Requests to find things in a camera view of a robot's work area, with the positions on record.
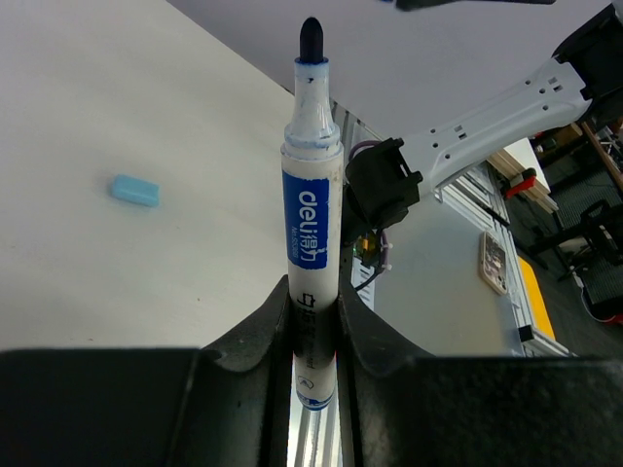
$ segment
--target whiteboard marker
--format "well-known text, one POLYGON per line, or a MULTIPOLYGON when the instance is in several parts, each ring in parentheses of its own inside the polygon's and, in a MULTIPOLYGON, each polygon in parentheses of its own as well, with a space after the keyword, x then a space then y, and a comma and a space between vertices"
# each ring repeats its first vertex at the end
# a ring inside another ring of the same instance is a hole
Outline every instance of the whiteboard marker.
POLYGON ((288 283, 294 305, 297 394, 313 411, 335 389, 333 304, 338 298, 344 147, 329 103, 322 27, 308 18, 294 63, 294 114, 281 146, 288 283))

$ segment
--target cable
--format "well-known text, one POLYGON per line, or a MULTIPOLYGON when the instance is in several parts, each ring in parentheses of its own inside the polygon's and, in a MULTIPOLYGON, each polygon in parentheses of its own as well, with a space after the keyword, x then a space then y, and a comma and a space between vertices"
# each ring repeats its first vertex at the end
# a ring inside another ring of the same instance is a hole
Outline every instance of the cable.
POLYGON ((348 153, 348 161, 352 161, 354 159, 354 157, 357 155, 357 152, 361 149, 367 149, 367 148, 371 148, 373 146, 376 146, 377 144, 379 144, 381 141, 376 141, 374 139, 366 139, 365 141, 361 141, 357 144, 355 144, 351 149, 350 152, 348 153))
POLYGON ((598 323, 609 323, 610 321, 612 321, 614 319, 614 316, 612 316, 610 319, 597 319, 595 316, 593 316, 593 313, 591 313, 591 311, 588 309, 588 305, 586 304, 586 299, 584 298, 584 291, 586 290, 586 288, 582 288, 582 290, 580 291, 580 300, 582 301, 582 304, 584 305, 584 310, 588 313, 588 315, 593 318, 595 321, 597 321, 598 323))
POLYGON ((387 250, 389 249, 389 244, 386 242, 387 236, 385 235, 385 231, 383 229, 378 229, 376 232, 376 237, 377 237, 377 242, 381 246, 381 252, 379 254, 379 261, 377 262, 377 265, 374 267, 374 272, 372 273, 372 275, 368 277, 364 282, 362 282, 361 284, 357 285, 354 288, 355 292, 359 292, 360 290, 365 289, 368 285, 374 282, 374 280, 377 277, 379 277, 387 267, 387 258, 389 256, 389 254, 387 253, 387 250))
POLYGON ((545 221, 543 221, 538 214, 536 214, 536 211, 534 210, 534 206, 532 206, 530 204, 530 202, 528 202, 527 204, 528 209, 530 210, 530 213, 532 215, 532 218, 536 221, 536 223, 538 224, 538 226, 545 232, 547 232, 548 234, 552 234, 552 229, 550 228, 550 226, 545 225, 545 221))

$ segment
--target black marker tip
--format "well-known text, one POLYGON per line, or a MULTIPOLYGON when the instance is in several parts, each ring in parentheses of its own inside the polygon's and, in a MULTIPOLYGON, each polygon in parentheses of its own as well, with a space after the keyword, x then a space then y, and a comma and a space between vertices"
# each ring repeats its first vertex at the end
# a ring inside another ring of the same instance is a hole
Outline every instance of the black marker tip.
POLYGON ((302 63, 322 63, 322 26, 314 17, 309 17, 301 27, 301 54, 302 63))

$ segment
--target small device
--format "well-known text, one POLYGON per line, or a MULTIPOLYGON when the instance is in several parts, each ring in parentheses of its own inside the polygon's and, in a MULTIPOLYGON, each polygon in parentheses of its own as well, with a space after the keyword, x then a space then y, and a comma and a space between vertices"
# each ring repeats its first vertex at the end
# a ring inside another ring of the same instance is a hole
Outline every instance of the small device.
POLYGON ((480 275, 500 295, 506 294, 506 251, 488 232, 480 241, 480 275))

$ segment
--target black bracket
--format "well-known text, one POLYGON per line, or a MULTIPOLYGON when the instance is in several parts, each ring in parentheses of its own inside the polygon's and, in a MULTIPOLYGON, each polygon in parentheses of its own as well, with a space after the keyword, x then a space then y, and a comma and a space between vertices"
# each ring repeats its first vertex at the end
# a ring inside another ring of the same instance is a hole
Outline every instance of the black bracket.
POLYGON ((350 245, 373 229, 402 221, 409 206, 420 201, 422 177, 412 172, 399 148, 402 139, 389 138, 359 153, 348 165, 344 188, 342 244, 350 245))
POLYGON ((592 99, 582 120, 598 126, 623 114, 623 24, 612 5, 580 27, 556 50, 560 62, 569 62, 586 83, 584 98, 592 99))
MULTIPOLYGON (((464 0, 396 0, 396 9, 403 12, 411 12, 422 8, 438 7, 448 3, 456 3, 464 0)), ((485 0, 503 3, 527 3, 531 5, 553 5, 556 0, 485 0)))

